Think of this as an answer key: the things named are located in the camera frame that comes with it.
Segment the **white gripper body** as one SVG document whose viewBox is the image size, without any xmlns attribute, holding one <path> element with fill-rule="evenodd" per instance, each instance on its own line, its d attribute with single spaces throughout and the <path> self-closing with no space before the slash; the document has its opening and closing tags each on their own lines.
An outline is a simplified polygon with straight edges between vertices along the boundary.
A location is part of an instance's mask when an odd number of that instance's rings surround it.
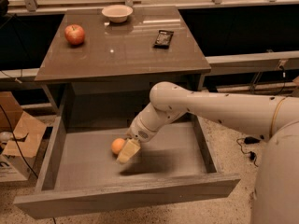
<svg viewBox="0 0 299 224">
<path fill-rule="evenodd" d="M 155 135 L 156 131 L 151 131 L 143 123 L 139 116 L 135 117 L 132 121 L 130 127 L 128 128 L 126 135 L 129 138 L 136 139 L 140 143 L 147 143 Z"/>
</svg>

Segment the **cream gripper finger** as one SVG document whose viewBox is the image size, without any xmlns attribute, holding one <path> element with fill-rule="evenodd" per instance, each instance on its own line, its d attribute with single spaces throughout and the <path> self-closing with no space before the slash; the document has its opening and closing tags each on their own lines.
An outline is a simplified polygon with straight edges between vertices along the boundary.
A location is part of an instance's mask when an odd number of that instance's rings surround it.
<svg viewBox="0 0 299 224">
<path fill-rule="evenodd" d="M 127 139 L 118 154 L 117 162 L 125 164 L 128 162 L 140 149 L 140 143 L 136 139 Z"/>
</svg>

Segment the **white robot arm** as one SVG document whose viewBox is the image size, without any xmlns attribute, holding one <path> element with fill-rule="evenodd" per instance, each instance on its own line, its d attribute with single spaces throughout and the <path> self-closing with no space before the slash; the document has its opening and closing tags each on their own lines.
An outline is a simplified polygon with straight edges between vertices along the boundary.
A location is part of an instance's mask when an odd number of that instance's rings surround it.
<svg viewBox="0 0 299 224">
<path fill-rule="evenodd" d="M 128 162 L 166 124 L 186 113 L 264 140 L 250 224 L 299 224 L 299 99 L 189 91 L 160 82 L 135 117 L 118 162 Z"/>
</svg>

